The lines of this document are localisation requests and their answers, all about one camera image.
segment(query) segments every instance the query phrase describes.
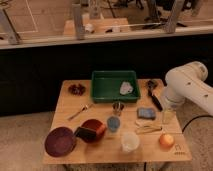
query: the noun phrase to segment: fork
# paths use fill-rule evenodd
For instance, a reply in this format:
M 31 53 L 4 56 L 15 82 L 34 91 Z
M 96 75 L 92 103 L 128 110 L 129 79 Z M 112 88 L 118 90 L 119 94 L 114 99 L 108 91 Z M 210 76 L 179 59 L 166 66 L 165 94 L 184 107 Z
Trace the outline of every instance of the fork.
M 92 107 L 93 104 L 87 104 L 85 105 L 81 110 L 79 110 L 77 113 L 75 113 L 74 115 L 70 116 L 69 118 L 67 118 L 68 121 L 74 119 L 76 116 L 78 116 L 81 112 L 89 109 L 90 107 Z

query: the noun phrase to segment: table leg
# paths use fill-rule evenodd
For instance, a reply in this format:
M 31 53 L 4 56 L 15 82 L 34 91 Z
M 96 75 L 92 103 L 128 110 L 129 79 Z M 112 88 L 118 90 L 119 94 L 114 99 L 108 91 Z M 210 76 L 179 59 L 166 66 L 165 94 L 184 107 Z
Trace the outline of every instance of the table leg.
M 164 171 L 164 170 L 166 170 L 166 169 L 169 167 L 170 164 L 171 164 L 171 162 L 165 162 L 165 163 L 163 164 L 163 166 L 161 166 L 161 168 L 159 169 L 159 171 Z
M 70 171 L 70 167 L 68 164 L 63 164 L 63 167 L 65 171 Z

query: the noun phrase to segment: cable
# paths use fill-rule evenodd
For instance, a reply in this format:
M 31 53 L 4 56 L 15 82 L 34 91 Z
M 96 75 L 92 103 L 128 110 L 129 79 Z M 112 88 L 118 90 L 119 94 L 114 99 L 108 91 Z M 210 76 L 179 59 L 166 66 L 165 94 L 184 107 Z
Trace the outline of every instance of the cable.
M 194 120 L 196 120 L 196 119 L 199 119 L 199 118 L 213 118 L 213 116 L 212 116 L 212 115 L 200 115 L 200 116 L 196 116 L 196 117 L 192 118 L 192 119 L 191 119 L 190 121 L 188 121 L 188 122 L 186 123 L 186 125 L 183 127 L 182 132 L 185 131 L 185 129 L 188 127 L 188 125 L 189 125 L 192 121 L 194 121 Z
M 107 0 L 107 3 L 108 3 L 108 5 L 109 5 L 109 9 L 110 9 L 110 11 L 111 11 L 111 13 L 112 13 L 112 17 L 113 17 L 113 18 L 116 18 L 115 13 L 114 13 L 114 11 L 113 11 L 113 9 L 112 9 L 112 6 L 111 6 L 110 1 Z

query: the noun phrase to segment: floor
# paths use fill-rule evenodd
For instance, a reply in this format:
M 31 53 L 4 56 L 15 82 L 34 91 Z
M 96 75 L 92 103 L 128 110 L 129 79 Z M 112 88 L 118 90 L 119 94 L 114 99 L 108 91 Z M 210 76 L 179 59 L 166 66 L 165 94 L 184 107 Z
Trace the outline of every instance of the floor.
M 132 30 L 142 29 L 145 18 L 148 17 L 146 1 L 142 0 L 144 9 L 139 9 L 135 1 L 128 3 L 128 7 L 114 7 L 117 0 L 110 0 L 116 18 L 127 18 Z M 6 12 L 21 39 L 47 38 L 61 36 L 68 19 L 72 19 L 72 0 L 0 0 L 0 6 Z M 113 18 L 107 0 L 100 0 L 101 13 L 104 18 Z M 162 12 L 162 17 L 167 18 L 170 11 Z M 213 24 L 213 1 L 204 0 L 200 13 L 191 17 L 191 10 L 185 10 L 180 16 L 180 21 L 188 26 Z M 88 7 L 82 7 L 82 13 L 88 14 Z M 5 33 L 0 25 L 0 36 Z
M 193 117 L 204 115 L 191 101 L 177 111 L 181 127 Z M 44 140 L 54 112 L 0 117 L 0 170 L 2 171 L 63 171 L 62 166 L 43 165 Z M 172 163 L 166 171 L 213 171 L 213 120 L 193 121 L 184 135 L 192 161 Z M 162 163 L 148 163 L 147 170 L 157 171 Z M 74 165 L 74 171 L 141 171 L 143 163 Z

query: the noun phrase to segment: white cup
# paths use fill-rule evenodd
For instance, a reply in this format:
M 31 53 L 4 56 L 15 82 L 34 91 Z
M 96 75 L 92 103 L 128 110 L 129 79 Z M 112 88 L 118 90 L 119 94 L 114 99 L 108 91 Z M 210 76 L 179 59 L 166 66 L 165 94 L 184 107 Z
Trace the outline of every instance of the white cup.
M 112 27 L 112 32 L 113 33 L 120 33 L 121 32 L 121 27 L 120 26 L 113 26 Z
M 135 132 L 124 132 L 121 136 L 121 145 L 124 152 L 132 152 L 140 145 L 140 139 Z
M 85 25 L 85 31 L 86 31 L 86 33 L 93 33 L 95 31 L 94 26 L 90 23 L 86 24 Z

